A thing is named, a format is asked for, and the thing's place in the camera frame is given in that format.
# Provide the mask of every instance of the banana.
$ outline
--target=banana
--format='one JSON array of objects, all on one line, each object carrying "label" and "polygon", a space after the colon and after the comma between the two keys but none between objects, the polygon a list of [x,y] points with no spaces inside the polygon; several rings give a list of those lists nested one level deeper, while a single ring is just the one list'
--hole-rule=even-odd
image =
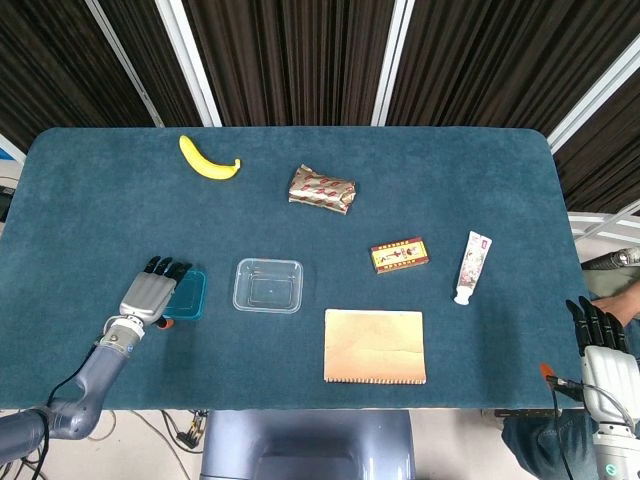
[{"label": "banana", "polygon": [[235,165],[218,165],[207,160],[186,135],[180,135],[180,150],[182,150],[182,154],[191,165],[191,168],[203,177],[214,180],[227,180],[240,170],[239,158],[236,158]]}]

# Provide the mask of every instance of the brown paper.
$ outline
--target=brown paper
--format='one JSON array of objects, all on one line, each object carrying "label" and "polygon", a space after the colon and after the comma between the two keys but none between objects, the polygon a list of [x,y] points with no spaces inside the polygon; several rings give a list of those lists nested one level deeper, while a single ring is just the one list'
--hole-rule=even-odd
[{"label": "brown paper", "polygon": [[325,311],[324,380],[427,381],[421,312]]},{"label": "brown paper", "polygon": [[321,175],[306,165],[296,170],[289,187],[289,202],[328,208],[343,215],[347,214],[355,196],[355,182]]}]

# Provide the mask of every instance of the food wrapper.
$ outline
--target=food wrapper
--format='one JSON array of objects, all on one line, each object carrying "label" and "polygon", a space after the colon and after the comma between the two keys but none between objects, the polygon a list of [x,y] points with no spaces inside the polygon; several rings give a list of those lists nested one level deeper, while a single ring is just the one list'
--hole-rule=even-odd
[{"label": "food wrapper", "polygon": [[301,165],[291,181],[289,202],[300,202],[347,214],[356,196],[356,182],[327,177]]},{"label": "food wrapper", "polygon": [[429,262],[427,247],[420,237],[378,245],[371,248],[376,273],[393,272]]}]

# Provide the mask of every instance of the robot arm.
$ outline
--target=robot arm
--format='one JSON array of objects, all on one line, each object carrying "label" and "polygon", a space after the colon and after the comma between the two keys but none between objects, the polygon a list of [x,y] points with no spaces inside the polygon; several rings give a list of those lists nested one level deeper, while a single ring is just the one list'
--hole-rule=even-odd
[{"label": "robot arm", "polygon": [[598,422],[593,435],[598,478],[640,478],[640,440],[635,426],[640,420],[640,371],[629,354],[620,322],[603,313],[584,297],[582,310],[572,302],[582,363],[582,385],[557,380],[557,385],[583,388],[584,404]]},{"label": "robot arm", "polygon": [[145,328],[161,317],[176,285],[191,267],[178,262],[169,266],[171,261],[154,257],[136,276],[120,304],[120,315],[107,321],[103,337],[67,380],[80,387],[80,398],[56,398],[61,384],[45,406],[0,418],[0,465],[27,456],[46,436],[78,440],[93,431],[107,392]]}]

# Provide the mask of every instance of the white robotic hand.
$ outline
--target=white robotic hand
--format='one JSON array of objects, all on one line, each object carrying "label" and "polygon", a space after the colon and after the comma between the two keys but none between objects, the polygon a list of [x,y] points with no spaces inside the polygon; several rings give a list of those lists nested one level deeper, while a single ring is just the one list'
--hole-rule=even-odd
[{"label": "white robotic hand", "polygon": [[580,297],[567,301],[580,348],[584,404],[598,422],[593,435],[598,478],[640,479],[640,370],[620,322]]}]

